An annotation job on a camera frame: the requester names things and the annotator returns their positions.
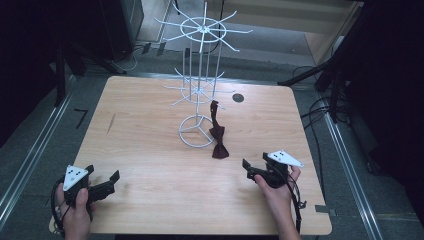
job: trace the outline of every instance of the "wooden table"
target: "wooden table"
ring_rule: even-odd
[[[331,232],[317,175],[290,88],[218,83],[217,120],[225,126],[230,157],[212,158],[215,143],[193,148],[181,141],[180,123],[195,113],[183,101],[181,81],[112,77],[108,80],[87,130],[75,166],[94,165],[93,184],[107,181],[116,170],[116,192],[98,202],[93,233],[128,234],[277,234],[259,187],[246,178],[245,158],[264,169],[263,152],[284,149],[305,164],[298,180],[303,235]],[[210,116],[209,104],[200,113]]]

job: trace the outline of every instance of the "floor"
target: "floor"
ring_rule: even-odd
[[[201,13],[201,1],[179,0],[178,3],[187,14],[191,14],[190,11]],[[148,16],[151,11],[146,9],[147,4],[145,13]],[[173,8],[159,15],[167,21],[182,19]],[[251,29],[241,25],[231,25],[231,28]],[[175,29],[166,27],[162,33],[157,29],[151,36],[157,39],[160,35],[172,37],[176,33]],[[255,28],[252,34],[249,38],[234,36],[228,40],[241,51],[222,51],[225,81],[275,84],[314,66],[303,33]],[[264,41],[263,34],[276,34],[277,37]],[[147,53],[137,51],[111,64],[132,69],[128,76],[175,78],[174,67],[181,65],[182,44],[167,42],[162,52],[153,38],[148,42],[138,41],[136,49],[143,49],[142,46],[149,42],[152,44]],[[84,77],[69,74],[69,94],[62,106],[52,107],[55,92],[50,93],[0,149],[0,239],[61,238],[48,230],[50,191],[78,154],[102,89],[111,76],[90,60],[86,60],[86,65],[88,71]],[[329,92],[314,90],[315,80],[310,77],[292,86],[299,112],[305,116],[317,99],[329,95]],[[87,110],[87,114],[83,117],[78,110]],[[346,115],[341,113],[340,118],[346,119]],[[308,117],[302,119],[333,226],[330,235],[319,238],[424,239],[423,227],[403,186],[390,176],[368,173],[366,157],[352,128],[343,122],[334,124],[324,114],[313,115],[312,120],[313,125],[309,125]],[[315,236],[302,238],[316,239]],[[92,239],[114,239],[114,236],[94,234]]]

